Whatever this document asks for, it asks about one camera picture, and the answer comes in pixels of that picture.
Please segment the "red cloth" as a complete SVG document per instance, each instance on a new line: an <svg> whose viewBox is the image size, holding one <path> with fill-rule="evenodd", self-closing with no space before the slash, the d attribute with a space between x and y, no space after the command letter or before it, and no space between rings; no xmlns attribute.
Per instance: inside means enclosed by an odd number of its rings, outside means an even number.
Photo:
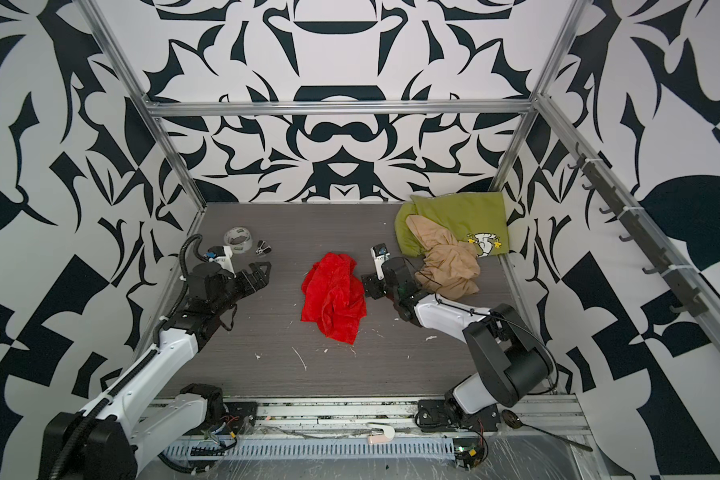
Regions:
<svg viewBox="0 0 720 480"><path fill-rule="evenodd" d="M301 285L301 321L316 324L325 337L348 345L355 343L367 315L363 284L354 275L356 265L349 255L327 253Z"/></svg>

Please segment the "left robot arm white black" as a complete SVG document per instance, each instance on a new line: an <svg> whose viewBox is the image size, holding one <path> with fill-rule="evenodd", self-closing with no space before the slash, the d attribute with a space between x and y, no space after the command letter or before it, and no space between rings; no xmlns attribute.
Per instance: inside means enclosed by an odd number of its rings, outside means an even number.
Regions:
<svg viewBox="0 0 720 480"><path fill-rule="evenodd" d="M269 284L270 272L268 262L236 273L215 262L195 266L183 307L158 326L153 345L78 412L59 413L45 427L39 478L135 479L180 436L220 426L227 410L212 385L192 384L156 413L144 413L223 327L222 315Z"/></svg>

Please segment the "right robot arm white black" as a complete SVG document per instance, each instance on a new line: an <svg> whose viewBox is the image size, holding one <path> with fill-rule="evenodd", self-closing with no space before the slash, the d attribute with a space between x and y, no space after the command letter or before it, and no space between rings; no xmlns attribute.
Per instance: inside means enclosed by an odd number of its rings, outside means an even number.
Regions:
<svg viewBox="0 0 720 480"><path fill-rule="evenodd" d="M458 413L512 407L555 374L551 353L513 307L480 310L447 300L426 291L406 259L391 256L383 244L372 248L371 255L375 272L361 277L366 296L387 298L401 320L467 346L476 372L448 393Z"/></svg>

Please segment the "beige tan cloth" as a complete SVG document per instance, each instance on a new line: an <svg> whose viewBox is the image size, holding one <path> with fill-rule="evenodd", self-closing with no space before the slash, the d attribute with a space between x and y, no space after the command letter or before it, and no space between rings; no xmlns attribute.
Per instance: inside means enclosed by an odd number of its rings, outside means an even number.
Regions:
<svg viewBox="0 0 720 480"><path fill-rule="evenodd" d="M459 300L480 291L481 273L476 247L459 241L447 228L421 216L410 215L406 225L424 249L423 266L414 274L428 291Z"/></svg>

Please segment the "green cloth with print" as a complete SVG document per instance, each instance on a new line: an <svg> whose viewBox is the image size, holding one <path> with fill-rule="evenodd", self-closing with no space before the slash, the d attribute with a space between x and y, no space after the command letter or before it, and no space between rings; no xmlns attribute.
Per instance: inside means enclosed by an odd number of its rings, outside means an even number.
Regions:
<svg viewBox="0 0 720 480"><path fill-rule="evenodd" d="M474 243L479 257L509 252L505 203L499 192L462 192L439 197L412 195L402 204L394 221L399 249L409 257L422 256L425 252L406 224L406 220L415 215L448 229L459 241Z"/></svg>

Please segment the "black binder clip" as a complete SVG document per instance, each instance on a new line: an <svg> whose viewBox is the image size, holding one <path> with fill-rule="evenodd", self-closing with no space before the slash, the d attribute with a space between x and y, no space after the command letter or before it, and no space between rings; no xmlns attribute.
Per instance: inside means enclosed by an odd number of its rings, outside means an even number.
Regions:
<svg viewBox="0 0 720 480"><path fill-rule="evenodd" d="M257 257L263 257L265 255L268 255L272 251L271 246L264 240L259 240L257 242L254 254Z"/></svg>

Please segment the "clear tape roll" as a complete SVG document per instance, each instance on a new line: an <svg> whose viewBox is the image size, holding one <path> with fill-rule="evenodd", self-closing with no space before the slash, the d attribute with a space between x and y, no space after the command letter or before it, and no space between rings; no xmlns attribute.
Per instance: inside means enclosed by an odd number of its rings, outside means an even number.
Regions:
<svg viewBox="0 0 720 480"><path fill-rule="evenodd" d="M223 236L224 244L235 254L244 254L253 246L253 236L245 227L233 227Z"/></svg>

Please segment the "white plastic hook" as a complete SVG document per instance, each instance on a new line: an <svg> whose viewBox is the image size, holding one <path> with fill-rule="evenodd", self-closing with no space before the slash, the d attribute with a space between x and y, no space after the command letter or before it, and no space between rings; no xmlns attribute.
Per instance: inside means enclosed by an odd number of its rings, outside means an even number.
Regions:
<svg viewBox="0 0 720 480"><path fill-rule="evenodd" d="M396 436L396 430L391 425L368 423L367 426L371 430L371 434L367 438L369 445L388 444L391 443Z"/></svg>

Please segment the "small electronics board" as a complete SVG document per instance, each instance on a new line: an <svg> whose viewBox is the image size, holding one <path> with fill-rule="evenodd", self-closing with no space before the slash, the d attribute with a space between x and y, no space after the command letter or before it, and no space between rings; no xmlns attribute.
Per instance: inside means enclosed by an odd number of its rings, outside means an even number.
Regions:
<svg viewBox="0 0 720 480"><path fill-rule="evenodd" d="M483 437L457 437L454 439L454 460L457 468L472 470L488 456L488 445Z"/></svg>

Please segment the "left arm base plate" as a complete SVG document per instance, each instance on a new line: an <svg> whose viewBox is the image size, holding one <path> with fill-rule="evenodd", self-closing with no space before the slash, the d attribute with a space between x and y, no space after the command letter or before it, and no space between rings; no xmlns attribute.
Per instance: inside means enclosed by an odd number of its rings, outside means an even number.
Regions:
<svg viewBox="0 0 720 480"><path fill-rule="evenodd" d="M211 424L214 435L243 434L256 425L258 403L254 401L225 402L218 420Z"/></svg>

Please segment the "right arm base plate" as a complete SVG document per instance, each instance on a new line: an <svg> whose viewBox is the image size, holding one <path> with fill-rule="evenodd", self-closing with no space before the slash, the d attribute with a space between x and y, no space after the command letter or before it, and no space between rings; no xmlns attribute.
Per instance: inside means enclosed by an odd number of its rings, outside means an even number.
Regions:
<svg viewBox="0 0 720 480"><path fill-rule="evenodd" d="M457 430L497 432L501 418L495 405L467 414L451 399L422 399L417 403L414 423L428 433Z"/></svg>

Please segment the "black wall hook rack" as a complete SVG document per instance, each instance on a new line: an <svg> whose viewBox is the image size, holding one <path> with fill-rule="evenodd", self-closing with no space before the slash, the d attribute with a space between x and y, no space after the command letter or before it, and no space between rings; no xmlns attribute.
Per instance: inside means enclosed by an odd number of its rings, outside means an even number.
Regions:
<svg viewBox="0 0 720 480"><path fill-rule="evenodd" d="M691 277L693 267L670 251L669 240L659 231L645 208L638 204L611 173L603 159L587 156L579 142L575 144L574 151L576 160L571 167L581 171L589 181L584 188L600 195L606 204L600 212L613 217L626 231L619 240L635 243L650 263L642 269L643 273L660 276L677 298L679 304L671 306L670 310L693 317L709 312L710 308L702 296L701 288Z"/></svg>

